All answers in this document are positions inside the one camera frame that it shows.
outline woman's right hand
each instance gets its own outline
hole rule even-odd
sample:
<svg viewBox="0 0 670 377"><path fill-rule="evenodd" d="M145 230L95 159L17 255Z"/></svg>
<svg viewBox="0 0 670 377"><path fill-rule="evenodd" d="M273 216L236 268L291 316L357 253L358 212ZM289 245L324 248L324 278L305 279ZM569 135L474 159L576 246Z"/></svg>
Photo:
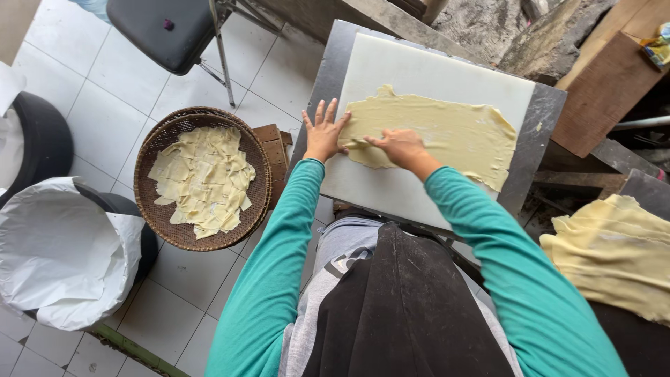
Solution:
<svg viewBox="0 0 670 377"><path fill-rule="evenodd" d="M421 136L411 129L385 129L383 139L365 135L363 139L381 148L392 163L416 174L423 182L428 176L442 166L424 148Z"/></svg>

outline round basket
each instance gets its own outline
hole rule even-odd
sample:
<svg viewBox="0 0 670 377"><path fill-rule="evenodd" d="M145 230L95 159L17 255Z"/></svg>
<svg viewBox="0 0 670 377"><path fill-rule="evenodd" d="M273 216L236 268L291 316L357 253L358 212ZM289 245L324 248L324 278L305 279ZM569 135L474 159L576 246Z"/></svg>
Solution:
<svg viewBox="0 0 670 377"><path fill-rule="evenodd" d="M156 205L156 181L147 177L156 156L170 144L178 142L182 132L198 127L236 127L242 138L240 150L256 170L256 178L247 189L251 207L240 212L240 224L228 233L218 232L196 240L193 224L171 224L176 203ZM251 235L263 222L271 199L272 178L267 155L249 126L226 111L210 107L190 107L176 111L160 121L145 138L135 163L135 199L144 220L156 234L180 249L209 252L234 246Z"/></svg>

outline dough scrap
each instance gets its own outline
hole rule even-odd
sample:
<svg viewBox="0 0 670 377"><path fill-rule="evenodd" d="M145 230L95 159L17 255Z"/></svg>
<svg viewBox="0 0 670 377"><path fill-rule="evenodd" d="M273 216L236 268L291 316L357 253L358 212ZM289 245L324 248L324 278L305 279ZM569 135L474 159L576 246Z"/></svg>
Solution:
<svg viewBox="0 0 670 377"><path fill-rule="evenodd" d="M415 130L426 150L442 164L500 192L517 145L517 133L490 105L469 105L417 95L396 95L391 85L376 97L349 102L352 117L339 143L349 158L371 168L395 166L379 148L363 142L365 135L380 138L385 128Z"/></svg>
<svg viewBox="0 0 670 377"><path fill-rule="evenodd" d="M670 326L670 222L620 195L552 222L540 244L584 297Z"/></svg>
<svg viewBox="0 0 670 377"><path fill-rule="evenodd" d="M148 177L157 181L161 195L155 204L176 203L171 224L194 224L196 239L239 225L240 210L252 205L247 189L256 178L239 150L241 138L234 127L196 128L157 155Z"/></svg>

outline person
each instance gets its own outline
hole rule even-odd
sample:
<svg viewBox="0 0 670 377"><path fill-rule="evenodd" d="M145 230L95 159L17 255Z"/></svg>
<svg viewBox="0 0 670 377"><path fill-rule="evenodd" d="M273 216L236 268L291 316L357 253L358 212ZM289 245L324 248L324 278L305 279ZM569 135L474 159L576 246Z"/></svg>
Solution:
<svg viewBox="0 0 670 377"><path fill-rule="evenodd" d="M442 166L411 130L365 137L423 182L454 233L481 261L496 316L470 293L433 240L381 217L329 224L298 302L324 163L351 114L335 99L220 316L206 376L626 376L579 291L496 202Z"/></svg>

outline teal long-sleeve shirt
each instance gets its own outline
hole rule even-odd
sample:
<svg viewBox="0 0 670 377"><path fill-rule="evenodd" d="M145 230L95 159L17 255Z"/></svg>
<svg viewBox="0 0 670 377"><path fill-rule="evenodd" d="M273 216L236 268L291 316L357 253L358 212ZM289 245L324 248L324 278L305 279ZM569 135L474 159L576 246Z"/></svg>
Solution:
<svg viewBox="0 0 670 377"><path fill-rule="evenodd" d="M277 375L324 174L318 160L295 165L221 313L207 377ZM449 167L424 187L482 262L484 285L526 377L627 376L589 304L498 203Z"/></svg>

